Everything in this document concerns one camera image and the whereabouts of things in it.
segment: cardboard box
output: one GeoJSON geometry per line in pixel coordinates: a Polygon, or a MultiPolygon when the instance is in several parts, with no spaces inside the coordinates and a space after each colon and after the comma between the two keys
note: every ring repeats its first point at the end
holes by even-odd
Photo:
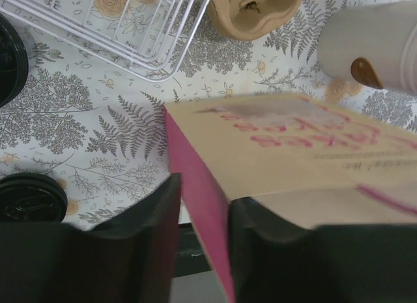
{"type": "Polygon", "coordinates": [[[170,170],[230,302],[255,267],[248,228],[279,243],[323,224],[417,220],[410,132],[293,93],[165,108],[170,170]]]}

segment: black lid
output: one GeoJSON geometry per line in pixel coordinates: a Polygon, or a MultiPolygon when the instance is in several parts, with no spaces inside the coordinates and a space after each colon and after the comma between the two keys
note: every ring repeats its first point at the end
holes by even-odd
{"type": "Polygon", "coordinates": [[[68,199],[52,178],[19,173],[0,180],[0,222],[60,222],[68,199]]]}
{"type": "Polygon", "coordinates": [[[12,24],[0,14],[0,108],[21,93],[28,75],[25,44],[12,24]]]}

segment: fern pattern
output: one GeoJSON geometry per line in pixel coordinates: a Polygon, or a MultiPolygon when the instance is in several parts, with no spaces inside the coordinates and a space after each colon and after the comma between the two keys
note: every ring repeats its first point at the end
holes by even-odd
{"type": "Polygon", "coordinates": [[[303,0],[303,7],[291,20],[269,33],[264,46],[281,50],[284,55],[289,53],[297,59],[305,53],[308,63],[317,49],[323,26],[346,5],[347,0],[343,0],[340,7],[336,6],[336,0],[324,0],[324,7],[319,0],[303,0]]]}
{"type": "Polygon", "coordinates": [[[119,96],[122,111],[107,107],[112,122],[105,120],[103,116],[98,117],[102,131],[93,130],[95,137],[90,137],[87,152],[110,152],[116,156],[120,149],[125,158],[135,158],[143,148],[145,160],[155,149],[159,156],[164,155],[167,141],[163,103],[147,93],[142,94],[148,99],[150,107],[138,106],[122,96],[119,96]]]}
{"type": "Polygon", "coordinates": [[[306,93],[309,96],[314,96],[312,91],[306,90],[305,87],[299,85],[300,81],[311,79],[316,73],[320,71],[320,66],[315,63],[313,66],[307,68],[305,66],[300,67],[298,70],[289,68],[285,75],[281,74],[279,68],[277,68],[271,75],[261,81],[256,81],[258,85],[267,86],[267,92],[264,93],[280,93],[282,91],[297,90],[302,93],[306,93]]]}
{"type": "Polygon", "coordinates": [[[178,93],[174,90],[174,102],[178,103],[180,102],[180,97],[178,96],[178,93]]]}
{"type": "Polygon", "coordinates": [[[32,140],[54,154],[78,150],[88,130],[75,116],[92,110],[89,89],[81,78],[38,68],[20,95],[0,110],[0,150],[32,140]]]}

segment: pink stripe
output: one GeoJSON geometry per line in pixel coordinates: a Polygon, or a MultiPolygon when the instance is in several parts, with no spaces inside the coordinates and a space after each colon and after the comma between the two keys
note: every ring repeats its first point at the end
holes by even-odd
{"type": "Polygon", "coordinates": [[[229,301],[234,303],[235,292],[227,247],[228,202],[210,171],[168,112],[165,112],[165,124],[169,169],[172,173],[182,174],[182,200],[229,301]]]}
{"type": "Polygon", "coordinates": [[[402,204],[396,201],[394,198],[390,197],[389,195],[384,194],[382,191],[379,191],[375,188],[363,184],[360,184],[357,188],[363,191],[363,193],[367,194],[372,199],[384,203],[394,209],[400,210],[401,212],[417,216],[417,209],[415,207],[402,204]]]}

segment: tabletop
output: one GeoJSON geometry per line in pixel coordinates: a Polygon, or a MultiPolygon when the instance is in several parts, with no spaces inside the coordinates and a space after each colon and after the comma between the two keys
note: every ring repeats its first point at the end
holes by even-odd
{"type": "MultiPolygon", "coordinates": [[[[69,198],[64,222],[87,230],[169,174],[164,102],[297,91],[417,132],[413,97],[331,79],[317,63],[321,28],[333,13],[395,1],[404,0],[304,0],[284,26],[251,42],[221,37],[205,16],[179,72],[157,84],[30,28],[36,68],[0,109],[0,177],[53,177],[69,198]]],[[[189,221],[182,208],[180,222],[189,221]]]]}

